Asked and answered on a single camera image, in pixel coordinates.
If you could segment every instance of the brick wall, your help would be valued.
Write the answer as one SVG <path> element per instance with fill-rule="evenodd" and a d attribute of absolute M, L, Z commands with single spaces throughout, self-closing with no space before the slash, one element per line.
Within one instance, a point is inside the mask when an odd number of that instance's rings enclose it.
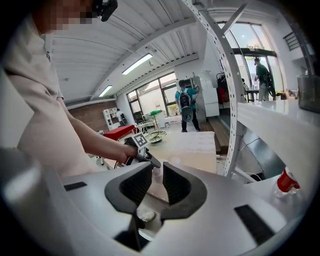
<path fill-rule="evenodd" d="M 104 132 L 108 132 L 109 129 L 102 111 L 116 107 L 116 101 L 113 100 L 87 106 L 81 106 L 78 108 L 70 109 L 69 112 L 74 118 L 84 122 L 91 129 L 95 131 L 104 130 Z"/>

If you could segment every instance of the plastic bottle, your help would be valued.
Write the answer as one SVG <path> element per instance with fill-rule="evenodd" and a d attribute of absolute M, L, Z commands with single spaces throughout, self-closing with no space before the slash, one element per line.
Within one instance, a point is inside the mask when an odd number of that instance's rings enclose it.
<path fill-rule="evenodd" d="M 274 184 L 274 194 L 277 198 L 282 198 L 297 184 L 293 174 L 286 167 Z"/>
<path fill-rule="evenodd" d="M 296 184 L 294 185 L 294 187 L 291 188 L 291 190 L 289 191 L 289 194 L 290 194 L 290 195 L 294 195 L 294 194 L 296 194 L 296 193 L 298 192 L 299 189 L 300 189 L 300 186 L 299 186 L 298 183 L 296 183 Z"/>

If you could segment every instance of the white metal frame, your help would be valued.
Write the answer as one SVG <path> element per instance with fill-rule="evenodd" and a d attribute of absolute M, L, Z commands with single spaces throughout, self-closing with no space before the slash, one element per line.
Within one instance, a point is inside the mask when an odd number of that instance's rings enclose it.
<path fill-rule="evenodd" d="M 220 29 L 203 4 L 193 4 L 192 0 L 181 1 L 209 33 L 208 38 L 217 47 L 226 74 L 231 127 L 224 176 L 231 177 L 234 172 L 241 174 L 236 168 L 236 161 L 240 141 L 248 127 L 289 168 L 301 187 L 304 199 L 310 202 L 320 181 L 320 114 L 299 108 L 298 100 L 244 103 L 239 67 L 224 34 L 228 29 Z M 244 9 L 242 5 L 227 24 L 235 23 Z"/>
<path fill-rule="evenodd" d="M 229 149 L 224 168 L 224 176 L 231 177 L 236 168 L 236 161 L 239 153 L 241 139 L 245 133 L 245 127 L 238 122 L 238 103 L 244 102 L 243 85 L 241 74 L 237 65 L 234 51 L 232 50 L 224 31 L 219 27 L 218 23 L 209 15 L 202 4 L 193 4 L 192 0 L 182 0 L 184 4 L 194 13 L 196 18 L 202 23 L 204 29 L 210 36 L 209 41 L 215 45 L 222 62 L 230 98 L 230 139 Z M 232 23 L 235 23 L 244 11 L 245 6 L 241 6 L 236 15 L 232 16 Z"/>

